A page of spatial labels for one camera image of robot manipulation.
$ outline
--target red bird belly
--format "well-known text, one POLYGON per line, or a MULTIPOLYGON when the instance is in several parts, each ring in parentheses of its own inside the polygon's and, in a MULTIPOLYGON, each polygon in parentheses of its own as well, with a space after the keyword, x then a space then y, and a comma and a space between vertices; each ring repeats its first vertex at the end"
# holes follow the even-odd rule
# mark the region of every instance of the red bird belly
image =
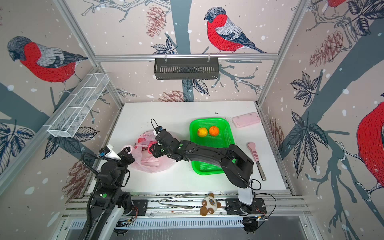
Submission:
POLYGON ((384 186, 384 147, 381 137, 383 125, 384 102, 361 120, 357 132, 359 156, 382 186, 384 186))
POLYGON ((212 23, 207 22, 208 39, 212 43, 212 45, 214 45, 220 51, 236 51, 239 48, 243 47, 243 45, 225 40, 224 38, 220 37, 220 35, 217 34, 215 30, 217 27, 224 26, 226 22, 227 16, 223 14, 217 16, 212 23))
POLYGON ((39 47, 34 42, 25 45, 24 54, 26 60, 20 62, 41 80, 62 83, 74 74, 76 63, 70 63, 59 68, 45 68, 39 66, 37 61, 41 57, 41 52, 39 47))
POLYGON ((328 6, 335 8, 335 7, 339 6, 340 4, 342 4, 345 1, 346 0, 328 0, 328 6))

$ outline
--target green basket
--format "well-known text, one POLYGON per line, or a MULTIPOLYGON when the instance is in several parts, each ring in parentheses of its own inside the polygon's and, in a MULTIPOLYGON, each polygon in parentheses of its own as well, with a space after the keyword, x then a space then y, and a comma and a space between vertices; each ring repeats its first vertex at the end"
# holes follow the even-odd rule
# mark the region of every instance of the green basket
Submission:
MULTIPOLYGON (((229 147, 230 144, 235 144, 231 127, 227 120, 222 118, 197 119, 192 121, 189 125, 189 135, 191 142, 207 147, 229 147), (209 131, 209 128, 212 126, 218 127, 220 131, 216 137, 209 134, 206 137, 199 137, 197 135, 199 128, 205 127, 209 131)), ((192 161, 192 168, 200 175, 224 173, 221 167, 199 161, 192 161)))

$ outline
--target plush toy ear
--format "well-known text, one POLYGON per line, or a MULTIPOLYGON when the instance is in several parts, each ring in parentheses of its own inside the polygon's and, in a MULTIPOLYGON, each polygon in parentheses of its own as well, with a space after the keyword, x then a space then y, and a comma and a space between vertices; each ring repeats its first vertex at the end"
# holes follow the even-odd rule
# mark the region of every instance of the plush toy ear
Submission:
POLYGON ((200 215, 206 216, 208 214, 208 209, 205 206, 200 208, 200 215))

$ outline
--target black hanging basket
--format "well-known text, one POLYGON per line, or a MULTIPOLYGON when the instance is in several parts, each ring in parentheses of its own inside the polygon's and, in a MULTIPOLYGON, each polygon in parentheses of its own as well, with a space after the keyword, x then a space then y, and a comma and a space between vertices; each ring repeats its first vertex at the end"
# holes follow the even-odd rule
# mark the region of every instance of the black hanging basket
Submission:
POLYGON ((217 79, 218 58, 156 58, 156 79, 217 79))

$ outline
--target orange fruit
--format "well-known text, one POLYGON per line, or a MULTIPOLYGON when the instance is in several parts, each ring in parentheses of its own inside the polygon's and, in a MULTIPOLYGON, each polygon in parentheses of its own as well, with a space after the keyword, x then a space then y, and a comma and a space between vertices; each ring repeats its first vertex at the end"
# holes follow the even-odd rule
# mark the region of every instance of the orange fruit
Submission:
POLYGON ((199 137, 206 137, 208 135, 208 130, 205 127, 201 127, 197 130, 197 135, 199 137))
POLYGON ((209 135, 216 137, 219 134, 219 129, 216 126, 212 126, 209 128, 209 135))

